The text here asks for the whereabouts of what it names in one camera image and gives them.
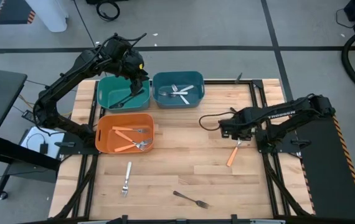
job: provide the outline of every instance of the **teal plastic tray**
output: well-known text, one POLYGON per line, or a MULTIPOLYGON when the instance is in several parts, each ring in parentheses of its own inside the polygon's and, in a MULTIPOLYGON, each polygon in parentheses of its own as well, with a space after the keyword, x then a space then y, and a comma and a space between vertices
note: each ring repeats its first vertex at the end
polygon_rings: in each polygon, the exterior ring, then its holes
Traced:
POLYGON ((130 84, 131 82, 129 80, 125 80, 123 77, 117 78, 115 76, 110 76, 102 78, 98 82, 97 86, 98 103, 113 113, 134 112, 147 109, 150 104, 149 81, 143 82, 144 93, 135 96, 130 101, 127 101, 122 108, 109 109, 111 105, 114 105, 131 93, 130 84))
POLYGON ((153 97, 162 109, 195 108, 200 104, 204 95, 204 78, 199 72, 161 72, 153 78, 153 97), (173 92, 172 84, 175 84, 178 90, 194 85, 194 88, 184 95, 190 104, 185 104, 179 96, 170 97, 159 94, 160 91, 173 92))

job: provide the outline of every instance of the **gray floor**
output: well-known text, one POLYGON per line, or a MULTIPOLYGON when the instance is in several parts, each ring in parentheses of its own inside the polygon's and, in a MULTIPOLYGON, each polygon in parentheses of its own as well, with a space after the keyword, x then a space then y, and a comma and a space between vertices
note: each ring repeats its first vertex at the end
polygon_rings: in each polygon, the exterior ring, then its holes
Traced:
MULTIPOLYGON (((50 33, 38 17, 30 25, 0 25, 0 49, 91 47, 73 2, 61 1, 70 14, 65 32, 50 33)), ((279 45, 343 45, 353 31, 335 23, 335 12, 347 1, 267 0, 279 45)), ((114 22, 99 19, 95 8, 84 0, 77 0, 77 4, 95 42, 102 42, 114 32, 129 38, 147 32, 138 46, 272 44, 258 0, 123 1, 118 2, 121 16, 114 22)), ((342 14, 340 20, 347 22, 342 14)), ((0 70, 26 73, 31 81, 50 84, 72 66, 78 54, 0 54, 0 70)), ((154 51, 142 55, 151 77, 158 72, 197 70, 206 78, 235 78, 240 72, 243 78, 280 78, 273 51, 154 51)), ((295 98, 317 93, 331 99, 355 166, 355 86, 342 68, 340 52, 282 52, 282 56, 295 98)), ((350 58, 355 65, 355 52, 350 58)), ((35 101, 42 88, 27 82, 21 94, 35 101)), ((74 98, 75 92, 67 94, 58 103, 59 111, 69 112, 74 98)), ((14 105, 29 109, 21 100, 14 105)), ((0 128, 0 136, 18 142, 30 126, 13 108, 0 128)), ((3 170, 4 164, 0 163, 0 175, 3 170)), ((0 201, 0 223, 47 218, 53 190, 54 184, 11 177, 6 185, 10 196, 0 201)))

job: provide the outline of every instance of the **wooden table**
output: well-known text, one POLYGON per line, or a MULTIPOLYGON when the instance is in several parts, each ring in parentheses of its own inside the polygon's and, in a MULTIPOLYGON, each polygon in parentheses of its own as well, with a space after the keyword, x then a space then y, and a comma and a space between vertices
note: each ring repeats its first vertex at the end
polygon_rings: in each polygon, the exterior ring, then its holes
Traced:
MULTIPOLYGON (((269 106, 284 102, 279 80, 267 79, 263 84, 269 106)), ((88 123, 94 86, 94 80, 79 84, 73 121, 88 123)), ((227 167, 225 164, 236 142, 222 139, 219 130, 208 132, 198 125, 202 115, 247 106, 252 106, 247 85, 206 85, 204 99, 193 109, 161 110, 151 99, 150 108, 144 113, 154 118, 154 149, 144 154, 99 156, 90 219, 109 220, 122 215, 128 215, 129 219, 228 219, 231 214, 239 218, 271 218, 262 155, 257 151, 255 140, 244 142, 232 167, 227 167), (129 193, 123 198, 121 188, 128 161, 132 161, 133 166, 129 193), (203 200, 211 207, 199 208, 174 196, 173 190, 203 200)), ((95 124, 99 109, 97 106, 95 124)), ((218 119, 205 119, 204 124, 215 127, 218 119)), ((60 167, 50 217, 60 212, 74 192, 80 162, 81 156, 72 156, 60 167)), ((312 213, 299 159, 280 154, 280 163, 287 189, 306 211, 312 213)), ((280 194, 276 196, 282 214, 280 194)), ((85 197, 84 192, 80 214, 85 197)))

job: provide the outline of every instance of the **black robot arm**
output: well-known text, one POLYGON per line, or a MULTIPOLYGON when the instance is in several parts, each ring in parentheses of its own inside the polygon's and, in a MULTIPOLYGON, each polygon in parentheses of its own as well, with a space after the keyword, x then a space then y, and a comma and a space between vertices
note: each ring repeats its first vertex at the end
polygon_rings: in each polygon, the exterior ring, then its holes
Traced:
POLYGON ((331 106, 327 97, 310 94, 297 100, 281 103, 264 108, 248 107, 236 112, 230 119, 219 121, 220 131, 223 138, 237 140, 250 140, 252 128, 260 126, 263 122, 291 116, 288 120, 278 125, 270 125, 267 130, 257 130, 263 136, 263 142, 274 144, 280 141, 290 131, 294 131, 302 125, 312 120, 331 117, 335 114, 335 109, 331 106))
POLYGON ((34 117, 39 121, 37 126, 63 129, 76 134, 83 140, 84 145, 94 146, 95 133, 92 127, 88 127, 87 124, 79 125, 61 116, 57 111, 57 102, 82 80, 102 72, 130 79, 132 95, 139 92, 143 86, 142 81, 148 80, 148 77, 147 72, 143 70, 142 56, 132 47, 144 36, 145 34, 137 39, 128 40, 115 34, 98 47, 84 50, 68 72, 61 73, 56 82, 39 93, 39 99, 33 109, 34 117))

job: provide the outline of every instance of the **orange plastic tray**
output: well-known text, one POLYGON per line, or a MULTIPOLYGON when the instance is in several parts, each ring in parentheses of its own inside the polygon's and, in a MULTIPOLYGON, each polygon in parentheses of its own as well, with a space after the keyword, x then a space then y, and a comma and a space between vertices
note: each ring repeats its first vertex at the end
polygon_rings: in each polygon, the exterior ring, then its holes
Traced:
POLYGON ((102 117, 97 124, 96 131, 96 148, 100 152, 108 154, 126 154, 126 153, 142 153, 148 152, 153 149, 154 144, 154 120, 146 113, 134 113, 134 114, 116 114, 107 115, 102 117), (137 147, 131 147, 121 152, 115 152, 114 149, 127 146, 131 144, 128 140, 115 134, 112 130, 113 126, 124 128, 146 128, 147 133, 139 133, 137 131, 121 131, 128 136, 134 142, 141 142, 143 140, 153 138, 153 142, 147 145, 147 150, 141 151, 137 147))

